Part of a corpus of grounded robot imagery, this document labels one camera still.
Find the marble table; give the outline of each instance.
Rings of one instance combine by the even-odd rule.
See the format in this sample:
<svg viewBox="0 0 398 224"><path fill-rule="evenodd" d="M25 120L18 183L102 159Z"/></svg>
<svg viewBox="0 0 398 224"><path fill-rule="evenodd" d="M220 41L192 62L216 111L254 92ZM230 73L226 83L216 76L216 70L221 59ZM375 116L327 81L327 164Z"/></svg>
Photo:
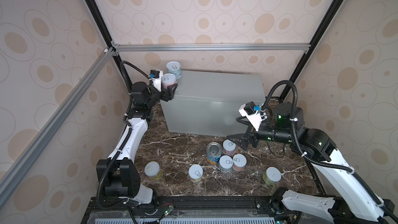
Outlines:
<svg viewBox="0 0 398 224"><path fill-rule="evenodd" d="M271 154L265 141L260 141L257 148L250 146L247 152L237 147L239 153L247 158L246 167L241 172L222 173L206 161L206 146L210 142L222 144L224 140L222 137L168 132L162 108L157 104L135 157L141 183L163 197L263 196L272 195L278 187L310 195L320 194L306 162L299 155L287 146L286 155L277 158ZM277 155L282 154L282 144L270 142L270 147ZM151 181L144 173L145 165L151 161L158 162L163 169L163 176L158 181ZM188 176L188 169L193 164L203 167L204 175L199 183L193 183ZM281 181L273 186L262 179L262 173L270 166L278 168L283 175Z"/></svg>

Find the gray metal cabinet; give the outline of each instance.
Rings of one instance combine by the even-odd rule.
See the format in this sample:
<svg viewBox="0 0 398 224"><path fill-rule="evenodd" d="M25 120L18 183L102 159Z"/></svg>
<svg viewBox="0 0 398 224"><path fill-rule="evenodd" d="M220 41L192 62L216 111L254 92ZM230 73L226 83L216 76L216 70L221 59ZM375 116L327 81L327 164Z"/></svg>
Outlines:
<svg viewBox="0 0 398 224"><path fill-rule="evenodd" d="M161 101L169 132L225 137L244 133L239 107L264 103L259 75L182 71L174 99Z"/></svg>

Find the light blue can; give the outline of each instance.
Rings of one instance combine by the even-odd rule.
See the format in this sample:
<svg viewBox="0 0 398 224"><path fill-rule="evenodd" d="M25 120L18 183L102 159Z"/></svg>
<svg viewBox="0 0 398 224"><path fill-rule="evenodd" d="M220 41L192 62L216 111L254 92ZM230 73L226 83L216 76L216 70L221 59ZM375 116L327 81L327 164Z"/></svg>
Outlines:
<svg viewBox="0 0 398 224"><path fill-rule="evenodd" d="M169 62L166 64L167 72L176 76L176 79L181 77L181 64L179 62Z"/></svg>

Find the box top surface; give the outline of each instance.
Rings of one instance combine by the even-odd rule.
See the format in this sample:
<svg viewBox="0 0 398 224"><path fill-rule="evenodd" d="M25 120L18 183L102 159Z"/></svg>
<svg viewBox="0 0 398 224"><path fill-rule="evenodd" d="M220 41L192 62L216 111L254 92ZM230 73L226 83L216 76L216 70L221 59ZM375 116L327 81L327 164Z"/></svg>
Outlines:
<svg viewBox="0 0 398 224"><path fill-rule="evenodd" d="M175 98L247 103L264 102L259 75L181 71Z"/></svg>

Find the white can lid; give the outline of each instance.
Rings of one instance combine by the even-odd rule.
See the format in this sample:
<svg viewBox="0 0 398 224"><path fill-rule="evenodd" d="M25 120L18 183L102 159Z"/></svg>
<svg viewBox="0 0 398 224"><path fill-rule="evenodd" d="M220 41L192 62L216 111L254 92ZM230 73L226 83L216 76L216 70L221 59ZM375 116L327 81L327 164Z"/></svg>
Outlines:
<svg viewBox="0 0 398 224"><path fill-rule="evenodd" d="M234 142L232 142L231 140L226 139L226 140L224 140L224 142L222 143L222 147L224 147L224 149L225 149L227 152L231 152L231 151L235 150L236 144L235 144Z"/></svg>
<svg viewBox="0 0 398 224"><path fill-rule="evenodd" d="M248 162L246 157L242 154L236 154L232 160L237 167L245 167Z"/></svg>
<svg viewBox="0 0 398 224"><path fill-rule="evenodd" d="M279 182L282 178L281 172L275 167L268 167L267 177L273 182Z"/></svg>
<svg viewBox="0 0 398 224"><path fill-rule="evenodd" d="M162 82L170 83L176 80L176 76L172 73L166 73L162 76Z"/></svg>
<svg viewBox="0 0 398 224"><path fill-rule="evenodd" d="M159 170L160 170L159 164L155 161L152 161L147 163L144 172L148 177L154 177L157 175L157 173L159 173Z"/></svg>
<svg viewBox="0 0 398 224"><path fill-rule="evenodd" d="M194 164L189 167L188 173L192 179L199 179L203 175L203 168L199 164Z"/></svg>
<svg viewBox="0 0 398 224"><path fill-rule="evenodd" d="M166 64L166 68L173 70L173 69L179 69L181 67L181 64L179 62L168 62Z"/></svg>
<svg viewBox="0 0 398 224"><path fill-rule="evenodd" d="M234 162L232 161L232 158L230 156L224 155L224 156L220 157L220 165L224 169L230 169L233 164L234 164Z"/></svg>

